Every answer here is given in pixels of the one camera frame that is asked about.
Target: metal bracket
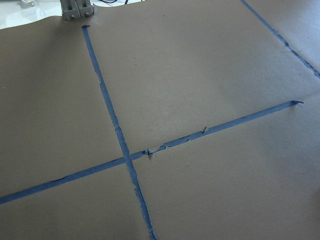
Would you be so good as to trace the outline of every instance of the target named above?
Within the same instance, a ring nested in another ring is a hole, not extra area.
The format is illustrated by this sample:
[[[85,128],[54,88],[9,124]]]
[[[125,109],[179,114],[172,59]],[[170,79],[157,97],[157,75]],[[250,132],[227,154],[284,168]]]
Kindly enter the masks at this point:
[[[60,0],[62,15],[65,20],[75,20],[94,14],[90,0]]]

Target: paper sheet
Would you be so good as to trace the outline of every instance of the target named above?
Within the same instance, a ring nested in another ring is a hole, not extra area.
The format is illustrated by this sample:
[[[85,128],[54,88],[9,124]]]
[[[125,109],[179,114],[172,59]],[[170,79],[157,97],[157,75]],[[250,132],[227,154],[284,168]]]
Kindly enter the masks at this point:
[[[319,239],[320,81],[241,1],[149,0],[99,8],[75,22],[49,17],[0,30],[2,196],[122,157],[83,25],[91,25],[131,154],[290,100],[305,102],[135,160],[159,239]],[[138,201],[126,167],[109,177],[114,169],[0,205],[0,232],[14,239],[55,231],[62,239],[148,239],[136,205],[129,206]],[[84,190],[101,195],[89,199]],[[108,215],[108,201],[113,213],[133,211],[137,227],[105,227],[116,215]],[[122,201],[125,208],[116,204]],[[93,207],[92,218],[48,227]],[[16,216],[21,224],[8,222]]]

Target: black cable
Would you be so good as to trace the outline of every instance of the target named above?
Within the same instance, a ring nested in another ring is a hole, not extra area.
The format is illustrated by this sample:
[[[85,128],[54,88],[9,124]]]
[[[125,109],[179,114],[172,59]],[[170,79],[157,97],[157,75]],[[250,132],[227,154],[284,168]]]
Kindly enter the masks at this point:
[[[113,1],[98,0],[98,1],[103,2],[105,4],[113,4],[113,3],[117,2],[118,0],[113,0]]]

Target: floor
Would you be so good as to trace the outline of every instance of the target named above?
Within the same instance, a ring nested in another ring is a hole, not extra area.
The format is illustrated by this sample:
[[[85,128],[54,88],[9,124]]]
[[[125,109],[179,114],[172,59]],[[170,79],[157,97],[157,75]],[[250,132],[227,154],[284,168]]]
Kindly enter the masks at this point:
[[[0,239],[318,240],[319,9],[148,0],[0,30]]]

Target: blue painter's tape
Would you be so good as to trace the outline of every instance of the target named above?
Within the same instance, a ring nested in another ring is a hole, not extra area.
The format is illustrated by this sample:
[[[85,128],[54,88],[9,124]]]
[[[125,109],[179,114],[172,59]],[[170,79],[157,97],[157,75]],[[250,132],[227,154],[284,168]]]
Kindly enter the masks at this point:
[[[320,73],[302,56],[300,56],[295,50],[293,50],[289,43],[285,40],[283,36],[281,36],[278,31],[276,31],[266,20],[264,20],[259,13],[257,13],[247,2],[246,0],[241,0],[241,2],[309,69],[311,69],[314,75],[320,79]]]
[[[149,151],[151,151],[152,153],[156,153],[156,152],[165,150],[166,148],[175,147],[177,145],[184,144],[190,140],[195,140],[195,139],[201,138],[203,136],[213,134],[213,133],[234,127],[236,125],[243,124],[243,123],[251,121],[253,119],[261,118],[265,115],[272,114],[277,111],[281,111],[283,109],[289,108],[289,107],[297,105],[299,103],[303,104],[302,101],[295,101],[295,100],[288,101],[288,102],[270,107],[268,109],[258,111],[256,113],[253,113],[253,114],[241,117],[241,118],[237,118],[235,120],[228,121],[226,123],[223,123],[223,124],[220,124],[217,126],[210,127],[207,131],[205,131],[205,129],[206,129],[206,127],[205,127],[203,131],[197,131],[197,132],[192,133],[190,135],[187,135],[187,136],[184,136],[184,137],[172,140],[172,141],[168,141],[168,142],[162,144],[156,151],[148,150],[147,152],[144,152],[144,154],[145,155],[148,154]]]
[[[111,102],[111,98],[110,98],[110,95],[108,93],[104,78],[102,76],[102,73],[101,73],[101,70],[100,70],[100,67],[99,67],[99,64],[98,64],[98,60],[97,60],[96,55],[95,55],[94,48],[93,48],[93,46],[91,44],[90,36],[89,36],[89,33],[88,33],[88,27],[89,27],[88,25],[84,25],[82,27],[82,31],[83,31],[83,35],[84,35],[84,38],[85,38],[86,46],[87,46],[89,54],[90,54],[92,65],[93,65],[94,71],[96,72],[96,74],[97,74],[97,76],[99,78],[102,95],[103,95],[106,107],[108,109],[109,115],[111,117],[111,121],[112,121],[112,124],[114,126],[115,134],[116,134],[116,136],[118,138],[118,141],[119,141],[119,144],[121,146],[121,150],[122,150],[122,153],[123,153],[123,158],[124,158],[126,166],[128,168],[129,175],[131,177],[131,180],[132,180],[133,184],[135,185],[135,194],[136,194],[136,196],[138,198],[139,205],[141,207],[141,211],[142,211],[142,215],[143,215],[144,221],[147,224],[148,232],[149,232],[149,235],[150,235],[150,239],[151,240],[157,240],[157,236],[156,236],[156,233],[155,233],[155,231],[153,229],[153,225],[152,225],[152,222],[151,222],[151,219],[150,219],[147,203],[146,203],[146,201],[144,199],[144,196],[143,196],[141,188],[140,188],[137,172],[136,172],[136,170],[134,168],[134,165],[132,163],[132,159],[131,159],[131,156],[130,156],[130,152],[129,152],[127,143],[125,141],[124,134],[122,132],[122,129],[119,126],[119,121],[118,121],[118,118],[116,116],[116,113],[115,113],[115,110],[114,110],[114,106],[113,106],[113,104]]]
[[[221,130],[224,130],[224,129],[227,129],[227,128],[231,128],[233,126],[236,126],[236,125],[239,125],[239,124],[254,120],[256,118],[260,118],[260,117],[263,117],[265,115],[272,114],[272,113],[275,113],[277,111],[281,111],[283,109],[289,108],[289,107],[297,105],[299,103],[303,104],[302,101],[294,101],[294,100],[293,101],[288,101],[286,103],[283,103],[283,104],[280,104],[280,105],[277,105],[277,106],[274,106],[274,107],[271,107],[271,108],[268,108],[268,109],[265,109],[265,110],[262,110],[262,111],[259,111],[259,112],[256,112],[256,113],[253,113],[251,115],[248,115],[248,116],[245,116],[245,117],[241,117],[241,118],[238,118],[238,119],[235,119],[233,121],[229,121],[229,122],[217,125],[217,126],[210,127],[208,129],[208,131],[206,131],[206,132],[204,130],[203,131],[198,131],[198,132],[195,132],[195,133],[190,134],[188,136],[184,136],[184,137],[169,141],[167,143],[164,143],[156,151],[152,151],[150,148],[148,148],[147,151],[145,151],[145,150],[144,151],[138,151],[136,153],[131,154],[130,158],[132,160],[136,160],[136,159],[141,158],[144,155],[149,155],[150,153],[153,154],[155,152],[159,152],[159,151],[165,150],[167,147],[169,147],[169,148],[170,147],[174,147],[174,146],[183,144],[183,143],[185,143],[185,142],[187,142],[189,140],[194,140],[194,139],[197,139],[197,138],[201,138],[203,136],[206,136],[206,135],[209,135],[209,134],[212,134],[212,133],[216,133],[218,131],[221,131]],[[61,184],[65,184],[65,183],[77,180],[79,178],[83,178],[83,177],[89,176],[91,174],[98,173],[98,172],[103,171],[103,170],[107,170],[107,169],[113,168],[115,166],[118,166],[118,165],[124,164],[124,163],[125,163],[125,158],[121,157],[121,158],[115,159],[113,161],[109,161],[109,162],[106,162],[106,163],[103,163],[103,164],[100,164],[100,165],[97,165],[97,166],[94,166],[94,167],[90,167],[88,169],[85,169],[85,170],[82,170],[82,171],[79,171],[79,172],[76,172],[76,173],[73,173],[73,174],[70,174],[68,176],[65,176],[63,178],[60,178],[60,179],[57,179],[57,180],[54,180],[54,181],[49,181],[49,182],[46,182],[46,183],[43,183],[43,184],[40,184],[40,185],[37,185],[37,186],[33,186],[33,187],[30,187],[30,188],[27,188],[27,189],[22,190],[22,191],[18,191],[18,192],[9,194],[9,195],[2,196],[2,197],[0,197],[0,205],[8,203],[8,202],[11,202],[13,200],[17,200],[17,199],[29,196],[29,195],[32,195],[32,194],[35,194],[35,193],[38,193],[38,192],[41,192],[43,190],[47,190],[47,189],[59,186]]]
[[[103,163],[103,164],[100,164],[100,165],[97,165],[94,167],[90,167],[90,168],[82,170],[82,171],[75,172],[73,174],[70,174],[68,176],[65,176],[65,177],[57,179],[57,180],[48,181],[48,182],[42,183],[40,185],[27,188],[22,191],[18,191],[18,192],[0,197],[0,205],[11,202],[13,200],[17,200],[17,199],[29,196],[29,195],[32,195],[32,194],[36,194],[36,193],[41,192],[43,190],[51,189],[51,188],[59,186],[61,184],[65,184],[65,183],[89,176],[91,174],[101,172],[106,169],[113,168],[113,167],[118,166],[123,163],[125,163],[125,159],[123,157],[121,157],[121,158],[118,158],[118,159],[115,159],[112,161],[108,161],[106,163]]]

